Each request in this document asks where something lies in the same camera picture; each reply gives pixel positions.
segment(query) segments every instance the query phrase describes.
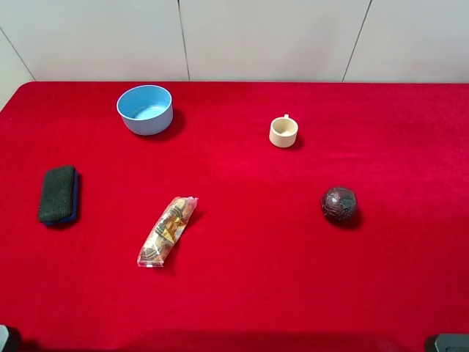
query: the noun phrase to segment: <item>cup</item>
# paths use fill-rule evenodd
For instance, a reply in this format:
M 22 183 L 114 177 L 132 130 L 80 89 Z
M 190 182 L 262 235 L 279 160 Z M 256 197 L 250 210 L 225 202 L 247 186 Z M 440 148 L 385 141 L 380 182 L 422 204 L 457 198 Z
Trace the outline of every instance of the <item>cup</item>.
M 298 134 L 298 124 L 289 115 L 277 117 L 270 124 L 269 139 L 273 145 L 279 148 L 288 148 L 295 143 Z

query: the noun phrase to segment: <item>snack wrapper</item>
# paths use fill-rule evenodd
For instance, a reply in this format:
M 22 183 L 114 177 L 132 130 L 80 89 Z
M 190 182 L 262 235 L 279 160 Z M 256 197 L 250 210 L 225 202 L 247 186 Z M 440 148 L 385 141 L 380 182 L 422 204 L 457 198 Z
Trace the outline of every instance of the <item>snack wrapper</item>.
M 176 197 L 169 203 L 140 250 L 138 266 L 163 266 L 166 256 L 180 239 L 196 206 L 197 198 L 193 197 Z

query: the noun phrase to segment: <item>white wall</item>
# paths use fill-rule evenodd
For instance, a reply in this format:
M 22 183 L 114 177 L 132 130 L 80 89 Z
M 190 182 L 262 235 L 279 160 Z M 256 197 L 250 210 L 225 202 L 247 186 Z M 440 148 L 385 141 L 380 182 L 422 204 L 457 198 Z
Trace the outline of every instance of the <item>white wall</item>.
M 341 81 L 368 5 L 0 0 L 0 27 L 38 80 L 187 80 L 189 69 L 192 80 Z M 374 0 L 345 81 L 469 81 L 467 13 L 468 0 Z M 0 106 L 31 79 L 0 33 Z
M 346 81 L 468 82 L 468 0 L 374 0 Z
M 180 0 L 193 80 L 341 81 L 369 0 Z
M 187 80 L 176 0 L 1 0 L 37 80 Z
M 29 81 L 33 81 L 33 78 L 0 31 L 0 110 L 16 89 Z

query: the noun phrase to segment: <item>dark red ball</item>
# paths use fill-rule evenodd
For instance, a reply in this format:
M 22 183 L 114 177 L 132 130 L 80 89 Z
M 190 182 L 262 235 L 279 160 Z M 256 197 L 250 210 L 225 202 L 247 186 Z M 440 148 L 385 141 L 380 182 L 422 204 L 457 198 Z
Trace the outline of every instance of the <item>dark red ball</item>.
M 352 218 L 358 209 L 357 198 L 351 189 L 329 188 L 321 199 L 322 213 L 332 222 L 343 222 Z

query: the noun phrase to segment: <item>blue bowl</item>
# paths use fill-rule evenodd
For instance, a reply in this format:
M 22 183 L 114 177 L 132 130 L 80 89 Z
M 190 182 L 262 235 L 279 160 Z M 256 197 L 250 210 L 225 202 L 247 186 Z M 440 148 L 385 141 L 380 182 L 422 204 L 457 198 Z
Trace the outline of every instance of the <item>blue bowl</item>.
M 117 111 L 129 130 L 149 136 L 166 130 L 171 124 L 172 97 L 163 87 L 138 86 L 120 96 Z

